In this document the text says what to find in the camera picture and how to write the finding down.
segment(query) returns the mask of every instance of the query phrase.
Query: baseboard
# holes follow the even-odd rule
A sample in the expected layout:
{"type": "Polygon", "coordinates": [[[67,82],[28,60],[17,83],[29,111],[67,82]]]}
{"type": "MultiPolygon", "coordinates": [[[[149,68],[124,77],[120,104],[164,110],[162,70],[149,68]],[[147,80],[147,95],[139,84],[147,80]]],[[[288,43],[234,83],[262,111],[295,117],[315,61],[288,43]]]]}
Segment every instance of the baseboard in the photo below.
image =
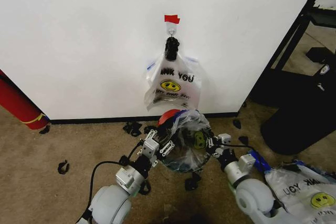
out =
{"type": "MultiPolygon", "coordinates": [[[[232,118],[238,115],[238,112],[228,113],[208,113],[204,114],[206,118],[232,118]]],[[[86,118],[86,119],[56,119],[50,120],[52,124],[85,124],[85,123],[117,123],[117,122],[140,122],[157,121],[160,116],[131,116],[124,118],[86,118]]]]}

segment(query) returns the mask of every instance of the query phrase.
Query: brown carpet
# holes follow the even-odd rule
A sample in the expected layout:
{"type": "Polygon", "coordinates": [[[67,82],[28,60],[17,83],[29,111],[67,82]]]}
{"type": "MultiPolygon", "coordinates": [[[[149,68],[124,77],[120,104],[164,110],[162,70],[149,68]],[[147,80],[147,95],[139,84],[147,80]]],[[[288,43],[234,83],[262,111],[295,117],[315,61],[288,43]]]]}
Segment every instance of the brown carpet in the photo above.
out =
{"type": "MultiPolygon", "coordinates": [[[[278,165],[293,157],[273,153],[259,131],[261,123],[274,112],[273,108],[248,102],[238,116],[241,130],[233,126],[233,118],[209,121],[215,134],[231,134],[236,144],[239,136],[248,136],[250,144],[271,165],[278,165]]],[[[154,125],[155,122],[143,124],[154,125]]],[[[138,138],[123,131],[123,126],[124,123],[52,125],[49,133],[41,135],[0,108],[0,223],[75,223],[86,207],[95,164],[119,160],[138,142],[138,138]],[[70,163],[70,170],[59,175],[58,163],[64,159],[70,163]]],[[[297,158],[336,170],[333,141],[335,133],[297,158]]],[[[245,152],[236,150],[237,155],[245,152]]],[[[94,193],[102,186],[113,184],[118,169],[109,164],[99,168],[94,193]]],[[[150,171],[151,193],[132,199],[132,211],[125,223],[162,223],[167,215],[171,223],[189,223],[192,216],[191,223],[252,223],[236,206],[227,178],[216,160],[206,164],[197,190],[185,191],[184,180],[188,177],[190,174],[174,173],[158,164],[150,171]]]]}

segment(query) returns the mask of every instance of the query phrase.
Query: yellow smiley face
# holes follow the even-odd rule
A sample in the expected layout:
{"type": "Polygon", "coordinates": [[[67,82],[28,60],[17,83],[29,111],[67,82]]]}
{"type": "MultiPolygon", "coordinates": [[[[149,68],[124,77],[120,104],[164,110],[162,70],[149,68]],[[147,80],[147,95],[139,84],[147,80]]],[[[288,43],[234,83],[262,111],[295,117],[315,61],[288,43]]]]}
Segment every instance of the yellow smiley face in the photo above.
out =
{"type": "Polygon", "coordinates": [[[178,92],[181,90],[181,86],[173,81],[163,81],[161,82],[161,88],[167,91],[178,92]]]}
{"type": "Polygon", "coordinates": [[[195,137],[195,142],[194,142],[194,147],[195,149],[203,149],[206,146],[206,142],[204,139],[204,135],[202,131],[197,131],[194,135],[195,137]]]}
{"type": "Polygon", "coordinates": [[[327,207],[335,204],[335,198],[326,193],[315,194],[310,203],[313,208],[327,207]]]}

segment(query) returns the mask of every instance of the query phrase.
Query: plastic bag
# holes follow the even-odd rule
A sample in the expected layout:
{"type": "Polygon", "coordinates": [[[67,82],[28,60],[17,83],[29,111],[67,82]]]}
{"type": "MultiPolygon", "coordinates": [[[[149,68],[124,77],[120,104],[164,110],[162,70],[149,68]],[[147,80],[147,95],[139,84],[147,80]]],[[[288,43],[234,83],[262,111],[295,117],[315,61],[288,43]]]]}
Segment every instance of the plastic bag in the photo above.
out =
{"type": "Polygon", "coordinates": [[[336,184],[305,166],[298,167],[300,172],[272,169],[266,181],[302,223],[336,223],[336,184]]]}
{"type": "Polygon", "coordinates": [[[175,144],[163,164],[176,172],[194,172],[203,167],[210,155],[207,139],[213,137],[209,121],[197,110],[184,110],[175,115],[173,125],[160,144],[175,144]]]}
{"type": "Polygon", "coordinates": [[[164,53],[160,59],[147,67],[146,79],[150,88],[145,94],[144,102],[148,110],[159,102],[190,109],[198,107],[202,84],[198,73],[198,61],[181,57],[177,51],[175,55],[175,60],[167,60],[164,53]]]}

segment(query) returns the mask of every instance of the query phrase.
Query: red yoga mat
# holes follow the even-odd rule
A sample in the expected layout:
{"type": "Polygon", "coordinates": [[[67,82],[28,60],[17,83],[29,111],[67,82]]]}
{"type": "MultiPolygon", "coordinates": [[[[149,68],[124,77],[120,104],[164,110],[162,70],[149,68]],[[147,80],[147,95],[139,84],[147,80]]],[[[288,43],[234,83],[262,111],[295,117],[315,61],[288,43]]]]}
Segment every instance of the red yoga mat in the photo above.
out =
{"type": "Polygon", "coordinates": [[[0,105],[32,130],[43,128],[48,119],[0,70],[0,105]]]}

